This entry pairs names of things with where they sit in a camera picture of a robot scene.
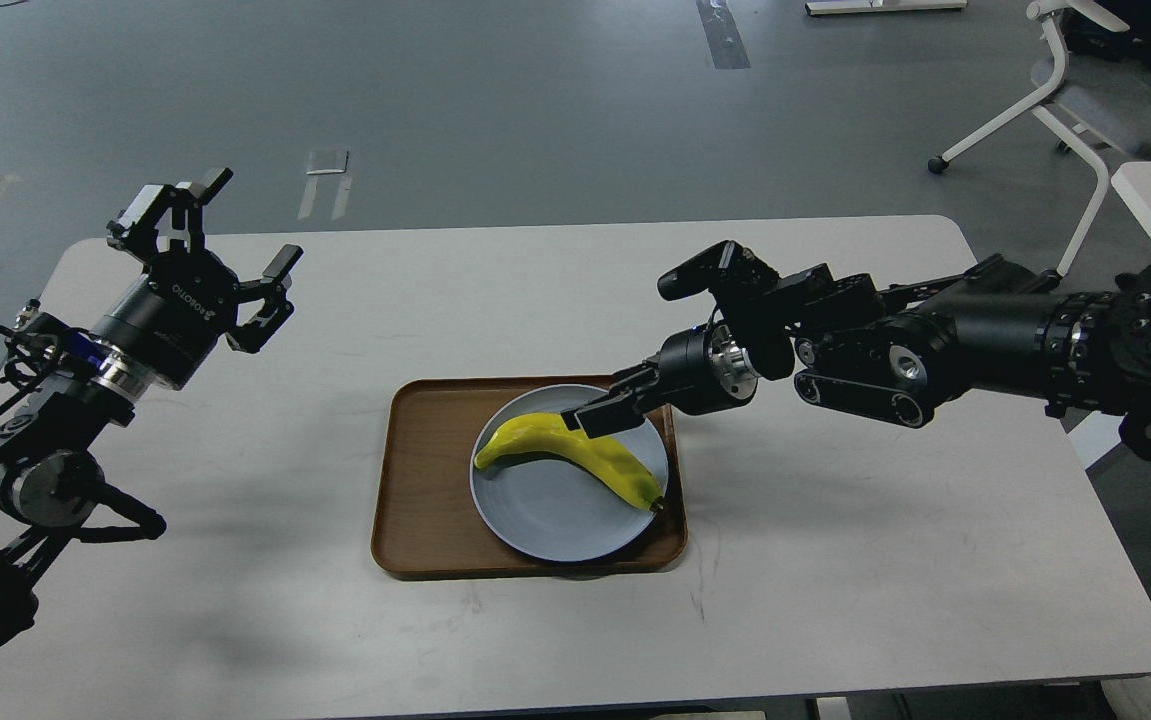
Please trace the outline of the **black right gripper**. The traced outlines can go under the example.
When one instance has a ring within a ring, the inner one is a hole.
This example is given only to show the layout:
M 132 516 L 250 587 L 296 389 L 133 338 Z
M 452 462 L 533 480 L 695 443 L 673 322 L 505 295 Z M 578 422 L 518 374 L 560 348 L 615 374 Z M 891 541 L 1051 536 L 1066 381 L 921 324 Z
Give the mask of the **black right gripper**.
M 561 411 L 561 419 L 588 438 L 608 437 L 642 426 L 663 405 L 691 416 L 748 405 L 759 378 L 727 327 L 693 327 L 668 337 L 645 363 L 616 372 L 602 396 Z

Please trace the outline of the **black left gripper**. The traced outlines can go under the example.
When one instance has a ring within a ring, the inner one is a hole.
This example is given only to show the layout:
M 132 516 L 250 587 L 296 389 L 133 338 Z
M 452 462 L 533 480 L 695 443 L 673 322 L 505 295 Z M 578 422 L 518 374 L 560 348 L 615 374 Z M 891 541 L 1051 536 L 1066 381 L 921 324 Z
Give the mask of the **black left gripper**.
M 258 279 L 241 283 L 218 255 L 163 255 L 205 248 L 203 210 L 233 176 L 220 167 L 200 181 L 145 184 L 107 224 L 108 246 L 146 265 L 91 332 L 145 365 L 163 386 L 186 386 L 222 334 L 233 351 L 258 354 L 295 311 L 287 294 L 304 248 L 294 243 Z M 256 301 L 259 309 L 235 324 L 236 305 Z

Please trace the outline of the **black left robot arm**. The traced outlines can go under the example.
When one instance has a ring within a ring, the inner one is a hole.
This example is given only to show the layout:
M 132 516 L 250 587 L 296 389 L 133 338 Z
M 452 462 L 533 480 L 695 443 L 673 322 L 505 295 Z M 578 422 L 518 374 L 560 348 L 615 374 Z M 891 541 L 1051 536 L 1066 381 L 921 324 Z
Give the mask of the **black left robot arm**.
M 285 245 L 241 281 L 205 245 L 204 210 L 233 170 L 146 184 L 108 224 L 140 277 L 90 329 L 28 301 L 0 325 L 0 648 L 35 625 L 35 585 L 68 543 L 151 541 L 163 516 L 112 487 L 91 445 L 127 427 L 150 386 L 181 389 L 219 340 L 256 354 L 294 314 Z

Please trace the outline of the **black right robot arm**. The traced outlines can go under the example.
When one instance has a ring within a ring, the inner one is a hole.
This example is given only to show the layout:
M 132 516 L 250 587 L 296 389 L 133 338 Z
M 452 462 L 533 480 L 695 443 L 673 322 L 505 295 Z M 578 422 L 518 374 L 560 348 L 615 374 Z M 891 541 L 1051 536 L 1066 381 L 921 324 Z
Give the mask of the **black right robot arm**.
M 738 242 L 662 274 L 666 300 L 712 294 L 707 323 L 617 372 L 594 400 L 563 409 L 589 437 L 639 427 L 670 405 L 688 415 L 752 401 L 759 381 L 793 380 L 805 403 L 907 428 L 971 389 L 1119 416 L 1151 462 L 1151 265 L 1114 290 L 1058 293 L 1054 270 L 994 254 L 962 274 L 881 290 L 826 265 L 782 275 Z

